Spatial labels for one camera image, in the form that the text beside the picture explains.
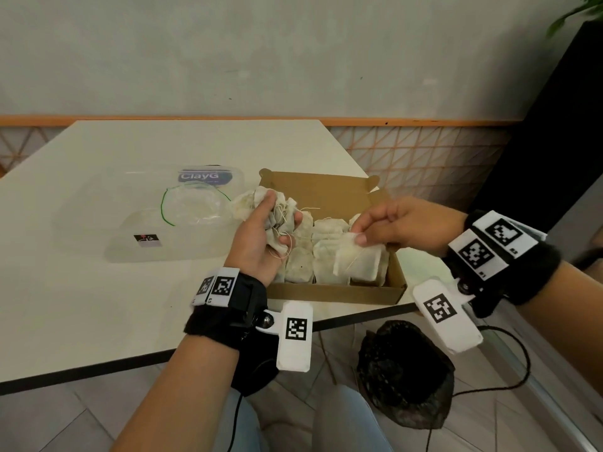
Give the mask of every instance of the orange trim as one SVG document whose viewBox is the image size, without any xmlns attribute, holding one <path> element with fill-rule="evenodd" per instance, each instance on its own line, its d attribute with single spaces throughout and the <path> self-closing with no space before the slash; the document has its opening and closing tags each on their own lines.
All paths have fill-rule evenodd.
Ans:
<svg viewBox="0 0 603 452">
<path fill-rule="evenodd" d="M 0 116 L 0 126 L 69 126 L 76 121 L 257 121 L 318 119 L 325 126 L 509 126 L 520 121 L 454 121 L 449 119 L 388 119 L 386 117 L 273 116 Z"/>
</svg>

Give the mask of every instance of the fingernail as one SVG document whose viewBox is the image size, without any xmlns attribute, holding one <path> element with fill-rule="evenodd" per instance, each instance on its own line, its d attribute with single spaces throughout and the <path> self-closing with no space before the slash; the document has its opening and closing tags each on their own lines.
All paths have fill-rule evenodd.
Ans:
<svg viewBox="0 0 603 452">
<path fill-rule="evenodd" d="M 364 246 L 367 243 L 367 236 L 364 233 L 361 233 L 356 236 L 355 241 L 359 246 Z"/>
</svg>

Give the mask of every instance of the black mesh bag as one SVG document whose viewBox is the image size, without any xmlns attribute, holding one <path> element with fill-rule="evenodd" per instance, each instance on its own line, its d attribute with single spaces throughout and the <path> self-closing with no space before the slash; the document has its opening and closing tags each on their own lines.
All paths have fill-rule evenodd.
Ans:
<svg viewBox="0 0 603 452">
<path fill-rule="evenodd" d="M 454 391 L 454 365 L 417 326 L 388 320 L 368 331 L 358 376 L 374 406 L 398 425 L 441 428 Z"/>
</svg>

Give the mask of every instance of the open cardboard box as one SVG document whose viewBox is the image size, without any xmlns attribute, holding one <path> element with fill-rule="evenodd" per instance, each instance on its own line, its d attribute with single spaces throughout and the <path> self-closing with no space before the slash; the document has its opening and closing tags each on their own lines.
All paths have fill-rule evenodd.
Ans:
<svg viewBox="0 0 603 452">
<path fill-rule="evenodd" d="M 314 220 L 331 217 L 349 221 L 368 207 L 389 199 L 385 190 L 373 190 L 378 176 L 357 178 L 328 174 L 287 173 L 262 169 L 260 185 L 281 191 L 297 201 L 298 208 L 318 208 L 310 212 Z M 383 287 L 352 283 L 350 286 L 278 283 L 268 286 L 268 298 L 339 303 L 398 303 L 406 290 L 406 280 L 395 251 L 389 252 L 389 266 Z"/>
</svg>

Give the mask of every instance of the jeans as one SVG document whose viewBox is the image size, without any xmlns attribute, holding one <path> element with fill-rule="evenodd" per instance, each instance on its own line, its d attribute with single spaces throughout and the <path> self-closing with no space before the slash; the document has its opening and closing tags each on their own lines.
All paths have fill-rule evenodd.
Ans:
<svg viewBox="0 0 603 452">
<path fill-rule="evenodd" d="M 239 393 L 230 389 L 212 452 L 226 452 L 232 437 L 233 420 Z M 241 400 L 231 452 L 268 452 L 258 416 L 245 398 Z M 313 452 L 391 452 L 365 399 L 355 390 L 334 386 L 321 400 L 314 416 Z"/>
</svg>

